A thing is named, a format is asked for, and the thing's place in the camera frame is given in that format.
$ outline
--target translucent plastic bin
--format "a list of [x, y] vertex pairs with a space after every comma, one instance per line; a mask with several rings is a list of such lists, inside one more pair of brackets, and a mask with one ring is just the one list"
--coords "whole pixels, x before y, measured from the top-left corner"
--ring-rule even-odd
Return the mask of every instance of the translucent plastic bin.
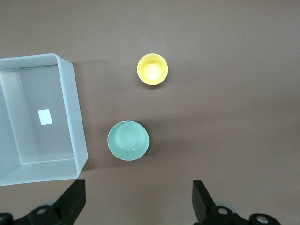
[[0, 59], [0, 186], [76, 179], [87, 159], [72, 63]]

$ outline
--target screw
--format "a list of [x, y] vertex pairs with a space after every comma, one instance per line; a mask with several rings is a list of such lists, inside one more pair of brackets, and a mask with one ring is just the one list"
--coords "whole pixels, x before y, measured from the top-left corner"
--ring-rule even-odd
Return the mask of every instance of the screw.
[[266, 217], [263, 217], [263, 216], [258, 216], [256, 217], [257, 221], [258, 222], [261, 222], [262, 224], [267, 224], [268, 223], [268, 220]]
[[40, 209], [37, 211], [37, 214], [40, 215], [40, 214], [45, 213], [46, 211], [47, 211], [46, 209]]
[[222, 215], [227, 215], [228, 214], [228, 211], [225, 209], [225, 208], [219, 208], [218, 209], [218, 212]]

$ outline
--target brown table surface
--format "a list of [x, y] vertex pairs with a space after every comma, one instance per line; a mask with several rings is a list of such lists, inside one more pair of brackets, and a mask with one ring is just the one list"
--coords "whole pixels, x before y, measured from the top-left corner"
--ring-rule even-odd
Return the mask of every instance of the brown table surface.
[[[75, 225], [191, 225], [193, 180], [246, 219], [300, 224], [300, 1], [0, 1], [0, 58], [42, 53], [75, 67], [89, 152]], [[136, 73], [148, 53], [169, 66], [155, 87]], [[122, 120], [150, 134], [139, 160], [107, 147]], [[0, 211], [72, 182], [0, 187]]]

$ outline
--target light blue bowl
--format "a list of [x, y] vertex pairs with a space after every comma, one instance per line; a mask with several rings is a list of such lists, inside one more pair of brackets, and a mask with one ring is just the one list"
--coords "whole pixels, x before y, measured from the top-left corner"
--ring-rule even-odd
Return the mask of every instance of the light blue bowl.
[[113, 126], [108, 134], [107, 143], [115, 157], [132, 161], [145, 154], [149, 147], [149, 136], [141, 124], [123, 121]]

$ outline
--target yellow bowl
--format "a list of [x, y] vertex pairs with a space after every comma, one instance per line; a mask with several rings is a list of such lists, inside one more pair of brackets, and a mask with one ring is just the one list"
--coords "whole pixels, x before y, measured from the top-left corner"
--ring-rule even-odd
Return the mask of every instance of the yellow bowl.
[[148, 54], [137, 64], [137, 74], [141, 81], [148, 85], [160, 84], [167, 77], [168, 64], [157, 54]]

